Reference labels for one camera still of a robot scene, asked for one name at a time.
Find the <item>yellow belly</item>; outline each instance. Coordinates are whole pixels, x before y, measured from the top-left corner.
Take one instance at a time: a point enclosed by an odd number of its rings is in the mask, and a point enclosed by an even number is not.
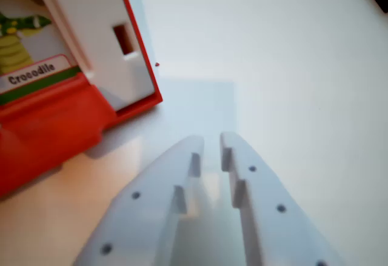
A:
[[[0,38],[0,74],[7,74],[32,64],[30,54],[16,35]]]

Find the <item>slot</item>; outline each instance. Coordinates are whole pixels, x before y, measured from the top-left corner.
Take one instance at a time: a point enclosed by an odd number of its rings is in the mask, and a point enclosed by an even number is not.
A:
[[[113,27],[113,31],[115,32],[117,41],[119,42],[119,45],[121,47],[121,51],[123,55],[128,55],[134,52],[130,37],[127,33],[127,29],[125,27],[125,24],[116,25]]]

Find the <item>plastic toy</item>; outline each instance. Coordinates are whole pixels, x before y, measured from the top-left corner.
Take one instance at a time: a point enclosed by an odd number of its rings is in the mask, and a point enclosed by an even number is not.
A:
[[[162,101],[141,0],[0,0],[0,25],[0,196]]]
[[[188,177],[199,176],[202,150],[201,137],[185,138],[142,171],[114,198],[74,265],[169,265]],[[221,134],[221,164],[240,210],[248,266],[344,265],[276,174],[235,133]]]

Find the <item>white table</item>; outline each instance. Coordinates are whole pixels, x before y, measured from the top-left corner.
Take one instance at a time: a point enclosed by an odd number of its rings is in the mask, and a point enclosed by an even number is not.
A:
[[[388,17],[373,0],[144,0],[164,102],[0,203],[1,265],[68,265],[186,135],[202,178],[172,265],[244,265],[219,133],[241,134],[348,265],[386,265]]]

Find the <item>crocodile picture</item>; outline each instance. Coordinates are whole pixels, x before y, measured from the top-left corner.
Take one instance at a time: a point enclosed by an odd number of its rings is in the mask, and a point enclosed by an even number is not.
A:
[[[0,12],[0,76],[33,64],[21,39],[39,33],[51,23],[40,15],[8,18]]]

